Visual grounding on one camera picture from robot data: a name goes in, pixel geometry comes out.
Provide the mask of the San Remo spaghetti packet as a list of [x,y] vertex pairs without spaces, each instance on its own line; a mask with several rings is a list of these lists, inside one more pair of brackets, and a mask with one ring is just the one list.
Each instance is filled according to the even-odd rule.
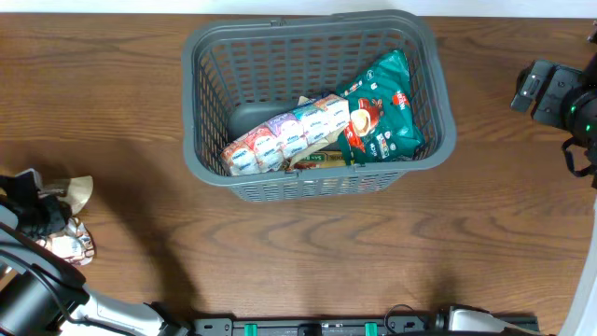
[[345,166],[346,162],[340,151],[316,151],[293,165],[294,169],[309,170]]

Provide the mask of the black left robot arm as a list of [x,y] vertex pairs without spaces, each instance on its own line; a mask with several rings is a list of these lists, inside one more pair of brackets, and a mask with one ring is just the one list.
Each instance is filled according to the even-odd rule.
[[77,261],[93,256],[68,188],[44,189],[33,169],[1,178],[1,261],[16,276],[1,291],[4,335],[189,335],[156,303],[89,290]]

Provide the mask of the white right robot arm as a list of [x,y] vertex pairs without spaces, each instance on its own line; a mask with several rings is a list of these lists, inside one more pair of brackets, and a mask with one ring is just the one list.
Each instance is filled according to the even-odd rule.
[[[575,177],[596,176],[596,59],[584,70],[545,60],[535,60],[522,70],[510,108],[544,125],[567,131],[561,150],[567,170]],[[490,313],[452,306],[436,317],[431,328],[438,335],[523,335],[535,332],[506,322]],[[596,333],[596,235],[561,335]]]

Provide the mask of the colourful tissue pack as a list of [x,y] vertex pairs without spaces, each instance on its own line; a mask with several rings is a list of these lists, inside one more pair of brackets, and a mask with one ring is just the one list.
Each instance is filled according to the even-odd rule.
[[308,145],[294,109],[262,122],[225,147],[220,160],[226,172],[232,176],[255,175],[288,168],[292,156]]

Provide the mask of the beige snack bag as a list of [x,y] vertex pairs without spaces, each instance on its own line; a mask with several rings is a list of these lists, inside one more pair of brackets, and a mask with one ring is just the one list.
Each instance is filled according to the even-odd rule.
[[348,101],[335,94],[300,105],[293,114],[303,126],[308,145],[292,156],[290,168],[315,151],[335,143],[351,120]]
[[36,242],[74,266],[84,266],[92,262],[96,252],[91,234],[78,213],[84,208],[93,191],[93,178],[85,175],[70,179],[53,180],[42,186],[39,195],[56,196],[71,211],[65,226]]

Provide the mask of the green Nescafe coffee bag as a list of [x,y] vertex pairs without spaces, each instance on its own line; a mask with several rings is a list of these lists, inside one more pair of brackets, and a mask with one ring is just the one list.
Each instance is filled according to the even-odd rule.
[[348,165],[411,161],[424,145],[410,103],[408,59],[400,49],[382,55],[336,88],[348,101],[349,125],[338,138]]

